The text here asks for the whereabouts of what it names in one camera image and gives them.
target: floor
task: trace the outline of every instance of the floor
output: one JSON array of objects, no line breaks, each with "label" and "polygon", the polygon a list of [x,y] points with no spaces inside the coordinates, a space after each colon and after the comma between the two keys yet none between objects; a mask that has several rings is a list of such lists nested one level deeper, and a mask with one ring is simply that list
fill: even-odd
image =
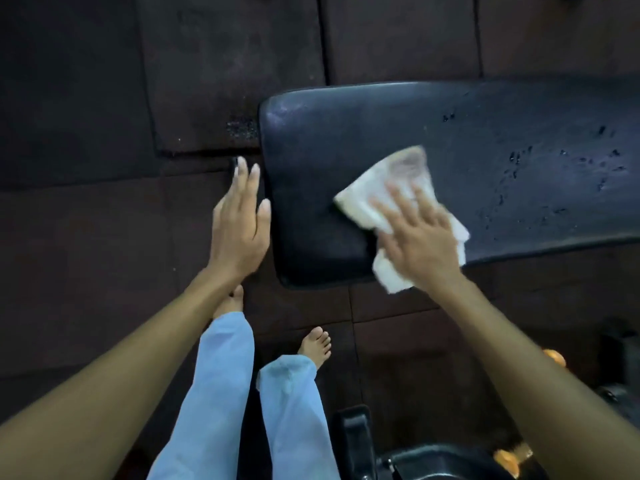
[{"label": "floor", "polygon": [[[325,84],[640,70],[638,0],[2,4],[0,420],[187,286],[205,263],[230,158],[261,158],[263,98]],[[624,316],[640,330],[639,265],[639,245],[622,244],[466,273],[595,385],[603,318]],[[271,255],[245,288],[256,366],[324,326],[333,338],[317,379],[326,412],[367,404],[379,451],[516,437],[459,331],[421,293],[388,296],[375,283],[286,290]],[[151,458],[170,434],[194,357],[140,437]],[[263,440],[255,401],[247,449]]]}]

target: padded bench seat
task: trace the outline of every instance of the padded bench seat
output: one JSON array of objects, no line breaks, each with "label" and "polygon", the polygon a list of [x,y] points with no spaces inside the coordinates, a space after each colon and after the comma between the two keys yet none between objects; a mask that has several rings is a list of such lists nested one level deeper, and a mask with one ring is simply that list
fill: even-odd
[{"label": "padded bench seat", "polygon": [[259,110],[284,285],[371,277],[372,233],[332,198],[421,144],[468,263],[640,237],[640,79],[404,82],[303,89]]}]

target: light blue pants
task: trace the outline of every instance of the light blue pants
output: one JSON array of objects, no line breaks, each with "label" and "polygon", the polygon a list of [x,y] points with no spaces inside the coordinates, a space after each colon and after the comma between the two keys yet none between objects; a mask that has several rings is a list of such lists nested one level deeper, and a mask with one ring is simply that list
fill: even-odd
[{"label": "light blue pants", "polygon": [[[193,384],[148,479],[236,480],[253,348],[240,312],[222,315],[204,332]],[[273,480],[340,478],[315,379],[316,365],[304,355],[283,355],[259,372]]]}]

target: bare foot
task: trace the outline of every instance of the bare foot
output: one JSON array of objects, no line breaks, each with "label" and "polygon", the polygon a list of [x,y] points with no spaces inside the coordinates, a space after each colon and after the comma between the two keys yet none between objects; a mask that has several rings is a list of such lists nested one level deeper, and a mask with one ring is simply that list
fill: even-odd
[{"label": "bare foot", "polygon": [[331,357],[331,337],[320,327],[315,327],[308,336],[302,339],[299,354],[306,355],[316,364],[316,369]]},{"label": "bare foot", "polygon": [[234,292],[231,293],[231,296],[225,298],[225,300],[220,303],[220,306],[216,309],[215,313],[213,313],[213,318],[221,317],[225,313],[241,312],[244,308],[243,299],[244,288],[242,288],[242,285],[238,285]]}]

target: person's right arm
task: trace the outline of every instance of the person's right arm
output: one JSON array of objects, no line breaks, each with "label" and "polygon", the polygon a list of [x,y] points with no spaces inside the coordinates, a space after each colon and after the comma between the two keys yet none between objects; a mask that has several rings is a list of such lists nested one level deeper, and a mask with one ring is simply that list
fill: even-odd
[{"label": "person's right arm", "polygon": [[553,480],[629,479],[640,472],[640,432],[543,354],[466,279],[444,209],[419,188],[418,208],[389,186],[400,212],[374,203],[393,234],[379,233],[396,270],[459,325],[505,407]]}]

